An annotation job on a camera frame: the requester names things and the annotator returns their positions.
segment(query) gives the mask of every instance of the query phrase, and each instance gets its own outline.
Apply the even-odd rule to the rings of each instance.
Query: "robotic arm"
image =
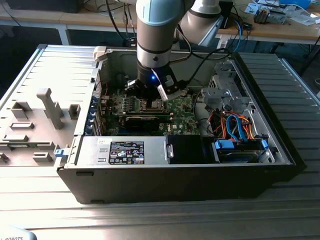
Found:
[[[219,0],[137,0],[137,79],[128,88],[147,100],[178,97],[188,82],[170,68],[177,24],[191,43],[209,46],[223,21],[220,12]]]

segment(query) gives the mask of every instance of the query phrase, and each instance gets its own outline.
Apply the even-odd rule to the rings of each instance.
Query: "blue cable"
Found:
[[[236,45],[235,49],[233,50],[233,52],[237,51],[237,49],[239,48],[239,44],[240,44],[240,41],[241,41],[241,37],[242,37],[242,29],[241,29],[241,26],[240,26],[240,23],[233,19],[233,21],[238,25],[238,28],[239,28],[239,40],[238,40],[238,44]]]
[[[237,137],[235,135],[233,135],[233,133],[231,132],[230,130],[230,121],[231,121],[231,118],[235,118],[236,119],[236,124],[238,125],[238,132],[239,132],[239,135],[240,135],[240,138],[243,139],[245,142],[248,141],[246,135],[244,134],[244,132],[242,131],[242,125],[241,125],[241,121],[240,119],[236,116],[236,115],[230,115],[228,116],[228,118],[226,119],[226,131],[228,132],[228,134],[235,140],[235,141],[238,141]]]

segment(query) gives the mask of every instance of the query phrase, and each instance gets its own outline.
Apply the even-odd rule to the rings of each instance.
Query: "green circuit board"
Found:
[[[192,96],[186,94],[163,102],[157,99],[147,108],[144,100],[135,96],[126,96],[116,91],[109,96],[105,113],[106,134],[108,136],[165,136],[200,134],[192,111]],[[123,122],[130,116],[155,117],[159,119],[157,131],[127,131]]]

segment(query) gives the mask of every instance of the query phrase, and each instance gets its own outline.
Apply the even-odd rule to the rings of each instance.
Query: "warning label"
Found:
[[[143,141],[112,141],[109,164],[145,164]]]

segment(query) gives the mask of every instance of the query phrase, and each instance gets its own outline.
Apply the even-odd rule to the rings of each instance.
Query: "motherboard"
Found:
[[[106,106],[107,136],[199,134],[190,94],[184,93],[167,102],[156,99],[148,103],[118,89],[108,96]]]

